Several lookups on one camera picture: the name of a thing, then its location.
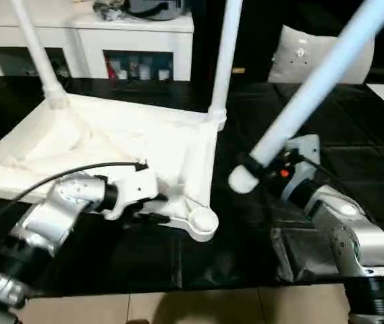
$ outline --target black table surface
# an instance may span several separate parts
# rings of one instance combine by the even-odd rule
[[[227,184],[238,154],[250,150],[297,87],[231,86],[227,123],[217,139],[211,207],[219,229],[211,241],[198,243],[162,226],[125,229],[120,221],[85,215],[37,286],[50,296],[73,296],[341,281],[326,235],[299,210],[262,186],[240,195]],[[66,90],[191,111],[209,105],[209,92],[186,82],[73,79]],[[38,79],[0,78],[0,139],[42,99]],[[384,229],[384,101],[364,85],[339,85],[299,134],[319,134],[322,164]],[[331,183],[323,175],[318,180]],[[0,233],[26,208],[19,204],[1,218]]]

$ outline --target beige floor tile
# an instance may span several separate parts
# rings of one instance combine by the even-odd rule
[[[347,324],[342,285],[259,288],[266,324]]]
[[[18,313],[24,324],[124,324],[128,295],[31,300]]]
[[[257,289],[132,294],[128,319],[152,324],[264,324]]]

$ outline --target black wire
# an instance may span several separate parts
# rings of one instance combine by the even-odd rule
[[[63,176],[66,176],[71,173],[79,172],[79,171],[84,171],[88,169],[95,169],[96,167],[117,167],[117,166],[133,166],[133,167],[138,167],[138,166],[144,166],[142,164],[139,164],[137,162],[104,162],[104,163],[95,163],[95,164],[89,164],[89,165],[83,165],[81,167],[75,167],[74,169],[69,169],[57,174],[54,174],[50,177],[47,177],[36,184],[32,185],[28,189],[24,190],[20,194],[18,194],[15,198],[11,199],[7,205],[5,205],[2,209],[0,209],[0,216],[4,215],[7,211],[9,211],[16,203],[23,199],[27,194],[32,192],[33,190],[37,189],[40,186],[43,186],[44,184],[47,184],[48,182],[51,182],[53,180],[56,180],[58,178],[61,178]]]

